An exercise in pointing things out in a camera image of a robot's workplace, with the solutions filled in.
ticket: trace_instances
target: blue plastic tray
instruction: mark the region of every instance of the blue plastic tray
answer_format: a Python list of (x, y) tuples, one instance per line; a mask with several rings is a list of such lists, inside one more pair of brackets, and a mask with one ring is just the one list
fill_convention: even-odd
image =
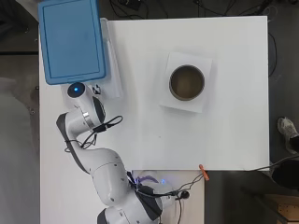
[(97, 0), (51, 0), (38, 5), (46, 81), (50, 85), (106, 75)]

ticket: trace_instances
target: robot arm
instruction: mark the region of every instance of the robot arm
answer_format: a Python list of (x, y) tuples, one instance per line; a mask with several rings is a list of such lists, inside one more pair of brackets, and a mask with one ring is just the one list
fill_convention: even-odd
[(131, 188), (121, 157), (108, 148), (86, 150), (78, 144), (80, 134), (104, 122), (101, 102), (82, 83), (72, 84), (67, 94), (75, 109), (60, 115), (56, 124), (78, 167), (93, 177), (97, 194), (109, 206), (98, 216), (98, 224), (157, 223), (162, 213), (161, 199), (140, 195)]

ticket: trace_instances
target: white table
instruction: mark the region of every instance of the white table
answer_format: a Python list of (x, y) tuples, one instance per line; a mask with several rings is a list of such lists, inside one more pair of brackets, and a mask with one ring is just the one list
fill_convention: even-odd
[[(128, 170), (196, 170), (199, 163), (239, 170), (268, 163), (266, 17), (109, 25), (124, 97), (105, 108), (107, 119), (123, 115), (124, 121), (100, 134), (98, 147), (116, 150)], [(205, 113), (159, 106), (159, 76), (170, 51), (213, 58)], [(67, 109), (60, 87), (45, 82), (41, 54), (39, 74), (41, 223), (95, 223), (104, 206), (91, 178), (64, 153), (55, 121)], [(165, 179), (178, 187), (196, 173), (169, 171)], [(204, 222), (204, 182), (194, 186), (186, 206), (181, 223)], [(177, 218), (169, 215), (163, 222)]]

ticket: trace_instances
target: cup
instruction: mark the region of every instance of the cup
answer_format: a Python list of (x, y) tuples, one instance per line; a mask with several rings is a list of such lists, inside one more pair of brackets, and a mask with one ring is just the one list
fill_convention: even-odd
[(190, 101), (204, 90), (205, 77), (195, 66), (178, 67), (169, 79), (169, 90), (180, 101)]

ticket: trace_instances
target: cable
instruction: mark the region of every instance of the cable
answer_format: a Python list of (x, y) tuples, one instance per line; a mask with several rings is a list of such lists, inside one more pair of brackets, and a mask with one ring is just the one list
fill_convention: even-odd
[(275, 38), (273, 37), (273, 35), (271, 35), (270, 33), (268, 33), (272, 39), (273, 39), (273, 43), (274, 43), (274, 48), (275, 48), (275, 62), (274, 62), (274, 67), (272, 69), (272, 72), (270, 73), (269, 77), (271, 77), (275, 71), (275, 69), (277, 68), (277, 64), (278, 64), (278, 48), (277, 48), (277, 42), (275, 40)]
[(180, 190), (181, 190), (182, 188), (184, 188), (185, 186), (187, 186), (187, 185), (191, 185), (191, 184), (194, 183), (194, 182), (196, 181), (196, 179), (197, 179), (198, 177), (200, 177), (201, 175), (203, 175), (203, 174), (198, 175), (192, 182), (182, 185), (182, 186), (181, 186), (179, 189), (177, 189), (177, 190), (180, 191)]
[[(138, 188), (138, 184), (136, 184), (132, 181), (131, 175), (128, 175), (128, 176), (130, 177), (129, 183), (135, 189), (135, 192), (138, 193), (138, 194), (141, 194), (143, 196), (149, 197), (149, 198), (161, 198), (161, 197), (164, 197), (164, 196), (178, 196), (178, 194), (181, 193), (182, 191), (190, 190), (195, 183), (199, 182), (203, 178), (203, 174), (200, 174), (192, 182), (182, 185), (179, 189), (172, 190), (172, 191), (169, 191), (169, 192), (164, 193), (164, 194), (155, 194), (155, 193), (148, 194), (148, 193), (145, 193), (145, 192), (141, 191)], [(190, 186), (187, 189), (182, 189), (187, 185), (190, 185)]]
[(241, 16), (241, 15), (244, 14), (245, 12), (251, 11), (251, 10), (253, 10), (254, 8), (256, 8), (256, 7), (260, 7), (260, 6), (261, 6), (261, 4), (255, 6), (255, 7), (250, 7), (250, 8), (248, 8), (248, 9), (244, 10), (243, 12), (241, 12), (240, 14), (238, 14), (238, 16)]
[(219, 15), (219, 16), (225, 16), (224, 14), (221, 14), (221, 13), (216, 12), (216, 11), (213, 11), (213, 10), (207, 8), (207, 7), (204, 7), (199, 1), (194, 2), (194, 3), (195, 3), (196, 5), (198, 5), (199, 7), (203, 8), (203, 9), (206, 10), (206, 11), (209, 11), (209, 12), (214, 13), (214, 14)]
[(146, 19), (148, 19), (150, 14), (149, 6), (148, 4), (145, 3), (145, 1), (140, 1), (140, 2), (146, 7), (147, 10)]
[(229, 10), (231, 10), (231, 8), (234, 6), (234, 4), (236, 3), (236, 0), (234, 0), (234, 2), (232, 3), (232, 0), (230, 0), (225, 12), (224, 12), (224, 16), (226, 16), (226, 14), (229, 12)]
[(197, 17), (199, 17), (199, 4), (197, 4)]
[(191, 183), (188, 189), (181, 189), (179, 192), (190, 190), (190, 189), (192, 188), (192, 186), (193, 186), (195, 183), (199, 182), (203, 177), (204, 177), (204, 176), (202, 175), (198, 180), (196, 180), (196, 181), (194, 181), (193, 183)]
[(265, 167), (261, 167), (261, 168), (254, 169), (254, 170), (249, 170), (249, 171), (259, 171), (259, 170), (262, 170), (262, 169), (265, 169), (265, 168), (271, 168), (271, 167), (273, 167), (273, 166), (277, 166), (277, 165), (281, 164), (281, 163), (284, 162), (284, 161), (292, 160), (292, 159), (295, 159), (295, 158), (299, 158), (299, 155), (286, 157), (286, 158), (284, 158), (284, 159), (282, 159), (282, 160), (280, 160), (280, 161), (277, 161), (277, 162), (273, 163), (272, 165), (265, 166)]
[(178, 224), (179, 224), (180, 219), (181, 219), (181, 202), (180, 202), (180, 198), (179, 197), (178, 197), (178, 203), (179, 203), (179, 216), (178, 216)]
[[(274, 8), (275, 11), (276, 11), (275, 15), (272, 16), (272, 18), (269, 18), (269, 15), (271, 15), (271, 9), (270, 8)], [(268, 10), (268, 13), (264, 14), (264, 15), (268, 17), (268, 22), (273, 21), (275, 19), (275, 17), (278, 15), (278, 8), (275, 7), (275, 6), (269, 6), (269, 7), (267, 7), (267, 8), (264, 9), (263, 13), (265, 13), (266, 10)]]
[[(201, 4), (202, 4), (202, 6), (204, 7), (204, 0), (201, 0)], [(206, 9), (203, 8), (203, 10), (204, 10), (204, 17), (205, 17), (205, 16), (206, 16)]]
[[(120, 119), (118, 122), (115, 122), (115, 123), (111, 123), (112, 121), (114, 121), (115, 119)], [(110, 121), (108, 122), (105, 122), (105, 123), (102, 123), (100, 126), (96, 127), (93, 129), (93, 132), (88, 135), (88, 137), (85, 139), (85, 141), (82, 143), (82, 148), (83, 149), (86, 149), (85, 148), (85, 145), (87, 144), (87, 141), (96, 133), (102, 133), (104, 131), (106, 131), (108, 128), (111, 128), (119, 123), (121, 123), (123, 120), (123, 117), (122, 116), (117, 116), (115, 117), (114, 119), (111, 119)]]
[(162, 11), (164, 12), (166, 18), (168, 19), (169, 16), (168, 16), (168, 13), (167, 13), (167, 11), (166, 11), (166, 9), (165, 9), (165, 7), (164, 7), (162, 1), (161, 1), (161, 0), (156, 0), (156, 1), (157, 1), (157, 3), (159, 4), (159, 6), (160, 6), (160, 8), (162, 9)]
[[(97, 134), (98, 133), (102, 133), (102, 132), (105, 132), (107, 129), (121, 123), (123, 120), (123, 117), (122, 116), (117, 116), (115, 117), (114, 119), (111, 119), (110, 121), (108, 122), (105, 122), (105, 123), (102, 123), (100, 126), (96, 127), (93, 129), (93, 132), (88, 135), (88, 137), (84, 140), (83, 143), (79, 142), (78, 140), (74, 139), (74, 140), (67, 140), (65, 141), (66, 143), (70, 143), (70, 142), (77, 142), (80, 144), (80, 147), (82, 149), (87, 149), (89, 148), (91, 145), (95, 146), (96, 144), (96, 138), (97, 138)], [(65, 148), (64, 149), (65, 152), (70, 152), (68, 148)]]
[[(120, 6), (118, 6), (116, 3), (112, 2), (112, 0), (109, 0), (109, 3), (110, 3), (110, 5), (111, 5), (111, 7), (112, 7), (112, 10), (113, 10), (114, 14), (115, 14), (117, 17), (119, 17), (119, 18), (130, 18), (131, 20), (133, 20), (133, 17), (138, 17), (139, 19), (144, 20), (144, 18), (141, 17), (141, 16), (139, 16), (139, 15), (134, 15), (134, 14), (133, 14), (133, 15), (129, 15), (129, 14), (128, 14), (125, 10), (123, 10)], [(114, 6), (114, 7), (117, 7), (121, 12), (123, 12), (123, 13), (125, 14), (125, 16), (122, 16), (122, 15), (118, 14), (113, 6)]]

